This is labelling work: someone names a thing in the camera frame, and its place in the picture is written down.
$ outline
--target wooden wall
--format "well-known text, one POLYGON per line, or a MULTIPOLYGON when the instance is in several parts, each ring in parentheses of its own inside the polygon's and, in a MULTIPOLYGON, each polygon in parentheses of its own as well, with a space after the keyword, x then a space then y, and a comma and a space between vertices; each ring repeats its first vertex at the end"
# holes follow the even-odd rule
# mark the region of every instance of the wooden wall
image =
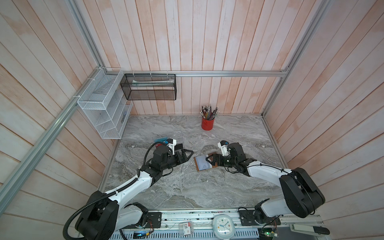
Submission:
MULTIPOLYGON (((81 0, 108 67, 285 69, 320 1, 81 0)), ((132 114, 261 113, 278 78, 178 78, 176 101, 134 101, 132 114)))
MULTIPOLYGON (((1 0, 0 32, 3 184, 96 62, 65 1, 1 0)), ((76 111, 0 217, 0 238, 62 239, 68 217, 97 189, 112 147, 76 111)))
POLYGON ((383 13, 383 0, 335 1, 266 116, 325 195, 332 239, 384 238, 383 13))

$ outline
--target marble tabletop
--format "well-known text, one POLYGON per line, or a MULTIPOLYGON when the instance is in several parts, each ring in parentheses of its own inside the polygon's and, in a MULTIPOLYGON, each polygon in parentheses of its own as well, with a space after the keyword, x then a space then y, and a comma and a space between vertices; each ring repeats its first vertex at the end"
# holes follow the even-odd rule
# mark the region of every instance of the marble tabletop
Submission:
MULTIPOLYGON (((201 116, 130 116, 120 142, 105 190, 119 186, 136 174, 153 137, 181 131, 184 148, 193 157, 220 152, 217 143, 239 142, 247 157, 281 167, 259 115, 219 115, 211 131, 201 128, 201 116)), ((198 172, 191 158, 174 168, 147 190, 136 195, 148 209, 254 207, 258 202, 282 196, 276 185, 223 167, 198 172)))

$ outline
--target alarm clock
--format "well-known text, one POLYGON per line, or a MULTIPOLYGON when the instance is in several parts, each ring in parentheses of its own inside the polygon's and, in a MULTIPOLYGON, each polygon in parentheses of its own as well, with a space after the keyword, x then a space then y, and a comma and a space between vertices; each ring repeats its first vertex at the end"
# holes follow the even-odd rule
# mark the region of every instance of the alarm clock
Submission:
POLYGON ((212 221, 212 228, 218 239, 226 240, 235 235, 235 225, 232 218, 226 214, 216 215, 212 221))

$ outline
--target red object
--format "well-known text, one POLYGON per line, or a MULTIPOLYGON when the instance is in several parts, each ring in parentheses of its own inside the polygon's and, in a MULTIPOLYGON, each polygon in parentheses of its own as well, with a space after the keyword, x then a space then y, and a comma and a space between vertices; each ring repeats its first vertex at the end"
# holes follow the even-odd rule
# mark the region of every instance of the red object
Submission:
POLYGON ((201 118, 201 128, 206 130, 206 131, 209 131, 209 130, 212 130, 212 128, 214 127, 214 121, 215 119, 212 119, 212 120, 205 120, 203 117, 201 118))

